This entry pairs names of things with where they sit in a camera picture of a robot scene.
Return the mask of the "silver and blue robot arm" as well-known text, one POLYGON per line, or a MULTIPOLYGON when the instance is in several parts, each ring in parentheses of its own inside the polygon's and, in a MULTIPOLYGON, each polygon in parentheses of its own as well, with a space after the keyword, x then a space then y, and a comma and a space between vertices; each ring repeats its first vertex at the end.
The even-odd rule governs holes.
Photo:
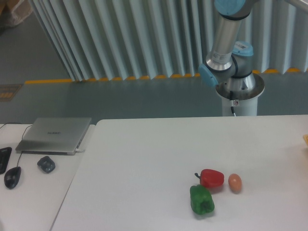
POLYGON ((306 0, 216 0, 219 21, 214 42, 199 65, 211 87, 231 77, 246 77, 273 68, 308 69, 308 2, 306 0), (257 8, 257 30, 251 47, 235 45, 243 21, 257 8))

